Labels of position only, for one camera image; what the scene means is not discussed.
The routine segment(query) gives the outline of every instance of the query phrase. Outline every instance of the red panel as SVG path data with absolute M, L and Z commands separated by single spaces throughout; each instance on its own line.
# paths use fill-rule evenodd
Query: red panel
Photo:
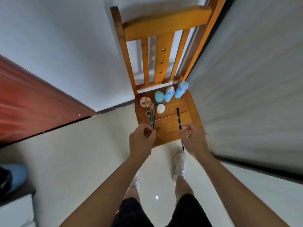
M 0 56 L 0 146 L 97 113 Z

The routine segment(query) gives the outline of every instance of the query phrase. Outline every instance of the white shoe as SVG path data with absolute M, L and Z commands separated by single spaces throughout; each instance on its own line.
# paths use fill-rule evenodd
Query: white shoe
M 134 176 L 134 178 L 131 181 L 131 184 L 129 185 L 129 187 L 131 187 L 132 185 L 134 185 L 136 187 L 137 191 L 139 192 L 138 174 L 139 174 L 139 171 Z
M 185 179 L 185 171 L 187 166 L 187 160 L 184 152 L 179 152 L 175 157 L 176 171 L 173 177 L 174 184 L 176 185 L 177 178 L 179 176 Z

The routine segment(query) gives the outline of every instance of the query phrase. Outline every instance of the person's left hand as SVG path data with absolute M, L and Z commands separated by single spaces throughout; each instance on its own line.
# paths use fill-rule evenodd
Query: person's left hand
M 144 162 L 152 151 L 155 138 L 156 130 L 146 123 L 140 123 L 129 136 L 129 156 Z

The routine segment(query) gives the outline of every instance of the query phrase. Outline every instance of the blue spray can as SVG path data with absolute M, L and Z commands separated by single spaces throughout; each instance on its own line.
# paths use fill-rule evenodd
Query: blue spray can
M 188 83 L 186 81 L 182 81 L 176 90 L 175 98 L 179 99 L 184 94 L 184 92 L 186 92 L 187 89 Z
M 166 102 L 170 101 L 171 98 L 172 98 L 172 96 L 174 95 L 174 93 L 175 93 L 174 87 L 169 87 L 168 89 L 166 89 L 166 93 L 165 93 L 165 98 L 164 98 L 164 100 L 165 100 Z

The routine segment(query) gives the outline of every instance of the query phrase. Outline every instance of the hand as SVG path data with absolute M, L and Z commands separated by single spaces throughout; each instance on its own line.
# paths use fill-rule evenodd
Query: hand
M 156 130 L 146 123 L 140 123 L 129 136 L 129 156 L 143 163 L 152 151 L 155 138 Z
M 195 124 L 183 125 L 179 131 L 179 136 L 186 150 L 195 158 L 199 156 L 210 156 L 210 146 L 206 133 Z

